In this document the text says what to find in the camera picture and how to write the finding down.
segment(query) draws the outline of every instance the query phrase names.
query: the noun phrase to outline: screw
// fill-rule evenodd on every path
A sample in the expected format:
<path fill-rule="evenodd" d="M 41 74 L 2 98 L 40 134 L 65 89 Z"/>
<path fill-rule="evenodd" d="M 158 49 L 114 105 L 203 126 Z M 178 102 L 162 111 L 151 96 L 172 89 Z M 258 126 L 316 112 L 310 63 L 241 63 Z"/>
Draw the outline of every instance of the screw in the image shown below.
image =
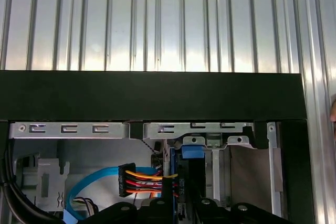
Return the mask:
<path fill-rule="evenodd" d="M 245 212 L 245 211 L 247 211 L 247 207 L 244 206 L 244 205 L 240 205 L 240 206 L 238 206 L 238 210 Z"/>
<path fill-rule="evenodd" d="M 26 126 L 23 124 L 19 127 L 19 131 L 25 131 L 26 130 Z"/>
<path fill-rule="evenodd" d="M 208 199 L 202 199 L 201 203 L 205 204 L 205 205 L 209 205 L 210 204 L 210 200 L 208 200 Z"/>

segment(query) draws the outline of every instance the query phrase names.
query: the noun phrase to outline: black cable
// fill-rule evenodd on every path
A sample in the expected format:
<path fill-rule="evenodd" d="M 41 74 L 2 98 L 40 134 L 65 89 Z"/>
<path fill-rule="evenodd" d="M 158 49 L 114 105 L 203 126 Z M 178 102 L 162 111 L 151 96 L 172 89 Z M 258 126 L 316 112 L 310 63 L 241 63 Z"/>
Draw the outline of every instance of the black cable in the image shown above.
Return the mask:
<path fill-rule="evenodd" d="M 159 185 L 161 185 L 161 181 L 158 182 L 157 179 L 138 179 L 137 177 L 135 176 L 132 176 L 132 175 L 126 175 L 126 178 L 129 179 L 129 180 L 132 180 L 132 181 L 135 181 L 135 182 L 148 182 L 148 183 L 158 183 Z"/>
<path fill-rule="evenodd" d="M 90 198 L 85 198 L 85 200 L 87 200 L 87 201 L 92 205 L 94 214 L 97 214 L 97 213 L 99 212 L 99 208 L 98 208 L 98 206 L 93 202 L 93 200 L 90 199 Z"/>
<path fill-rule="evenodd" d="M 139 187 L 139 186 L 132 186 L 132 185 L 127 185 L 127 189 L 130 190 L 161 190 L 161 187 Z"/>
<path fill-rule="evenodd" d="M 133 205 L 135 205 L 135 200 L 136 200 L 136 198 L 137 198 L 137 195 L 138 195 L 138 194 L 135 194 L 135 195 L 134 195 Z"/>
<path fill-rule="evenodd" d="M 162 164 L 161 160 L 159 159 L 159 157 L 157 155 L 157 152 L 148 143 L 146 143 L 145 140 L 140 139 L 140 138 L 139 138 L 139 140 L 152 151 L 152 153 L 154 154 L 155 159 L 158 161 L 159 165 L 161 165 L 161 168 L 162 168 L 163 164 Z"/>
<path fill-rule="evenodd" d="M 156 151 L 148 143 L 146 143 L 143 139 L 139 139 L 139 140 L 142 143 L 144 143 L 144 145 L 146 145 L 152 151 L 152 153 L 154 153 L 154 155 L 157 155 Z"/>
<path fill-rule="evenodd" d="M 20 205 L 17 198 L 13 194 L 13 191 L 10 187 L 10 183 L 7 183 L 8 180 L 7 180 L 6 164 L 5 164 L 4 158 L 1 160 L 0 177 L 1 177 L 1 182 L 2 182 L 2 185 L 1 185 L 2 192 L 4 194 L 4 197 L 7 201 L 7 204 L 13 216 L 23 224 L 37 223 L 36 220 L 34 220 L 34 217 L 29 215 L 29 213 L 26 213 L 25 208 L 23 208 L 22 205 Z"/>
<path fill-rule="evenodd" d="M 86 206 L 86 209 L 87 209 L 87 211 L 88 211 L 88 213 L 89 213 L 89 216 L 92 216 L 92 213 L 91 213 L 91 211 L 90 211 L 90 208 L 89 208 L 89 205 L 88 205 L 88 202 L 86 201 L 86 199 L 84 199 L 84 198 L 82 198 L 82 197 L 76 197 L 75 199 L 73 199 L 72 201 L 74 201 L 74 202 L 76 202 L 76 199 L 80 199 L 80 200 L 82 200 L 83 202 L 79 202 L 79 203 L 83 203 L 83 204 L 85 204 L 85 206 Z"/>
<path fill-rule="evenodd" d="M 32 202 L 30 202 L 27 197 L 22 193 L 19 189 L 18 185 L 13 181 L 13 166 L 12 166 L 12 145 L 11 141 L 9 141 L 7 150 L 5 152 L 5 158 L 2 160 L 3 171 L 2 171 L 2 188 L 4 189 L 4 194 L 6 192 L 7 196 L 6 200 L 12 212 L 16 212 L 18 215 L 18 219 L 22 219 L 23 212 L 25 215 L 31 215 L 33 218 L 38 219 L 36 222 L 43 223 L 64 223 L 62 220 L 57 217 L 39 209 Z"/>

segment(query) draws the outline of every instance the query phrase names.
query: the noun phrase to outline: black connector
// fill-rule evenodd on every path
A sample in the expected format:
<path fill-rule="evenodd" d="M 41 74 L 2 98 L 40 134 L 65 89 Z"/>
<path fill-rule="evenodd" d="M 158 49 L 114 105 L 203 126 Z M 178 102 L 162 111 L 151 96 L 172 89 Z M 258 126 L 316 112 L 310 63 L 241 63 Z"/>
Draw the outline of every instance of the black connector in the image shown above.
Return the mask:
<path fill-rule="evenodd" d="M 130 172 L 136 171 L 136 166 L 135 163 L 130 163 L 130 164 L 124 164 L 119 166 L 119 196 L 120 197 L 127 197 L 131 195 L 131 193 L 127 193 L 127 185 L 126 185 L 126 175 L 127 173 L 125 172 L 126 170 L 129 170 Z"/>

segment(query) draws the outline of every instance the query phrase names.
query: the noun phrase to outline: metal bracket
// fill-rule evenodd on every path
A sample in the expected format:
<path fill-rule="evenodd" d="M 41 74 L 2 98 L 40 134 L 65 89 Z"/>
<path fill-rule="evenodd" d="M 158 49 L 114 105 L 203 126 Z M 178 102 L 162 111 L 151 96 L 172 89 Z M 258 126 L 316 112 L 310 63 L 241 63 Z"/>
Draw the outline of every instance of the metal bracket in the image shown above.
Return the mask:
<path fill-rule="evenodd" d="M 36 187 L 36 206 L 44 211 L 63 211 L 65 203 L 65 180 L 69 174 L 70 163 L 66 162 L 60 174 L 58 158 L 38 160 Z"/>
<path fill-rule="evenodd" d="M 146 123 L 144 138 L 176 139 L 192 133 L 237 133 L 253 123 Z"/>
<path fill-rule="evenodd" d="M 271 201 L 272 213 L 282 217 L 281 213 L 281 196 L 279 188 L 276 188 L 276 177 L 281 180 L 282 184 L 282 168 L 281 168 L 281 154 L 280 149 L 277 148 L 277 132 L 276 124 L 274 122 L 267 123 L 267 138 L 269 139 L 269 168 L 270 168 L 270 183 L 271 183 Z"/>
<path fill-rule="evenodd" d="M 110 122 L 15 122 L 10 138 L 121 139 L 129 137 L 129 124 Z"/>

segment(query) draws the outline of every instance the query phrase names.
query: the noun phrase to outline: corrugated metal wall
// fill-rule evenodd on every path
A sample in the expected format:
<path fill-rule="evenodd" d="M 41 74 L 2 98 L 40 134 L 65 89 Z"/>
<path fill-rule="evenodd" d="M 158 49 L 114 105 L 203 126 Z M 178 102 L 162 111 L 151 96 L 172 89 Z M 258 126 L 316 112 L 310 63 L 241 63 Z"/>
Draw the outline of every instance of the corrugated metal wall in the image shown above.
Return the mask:
<path fill-rule="evenodd" d="M 336 0 L 0 0 L 0 24 L 0 69 L 302 73 L 317 219 L 336 223 Z"/>

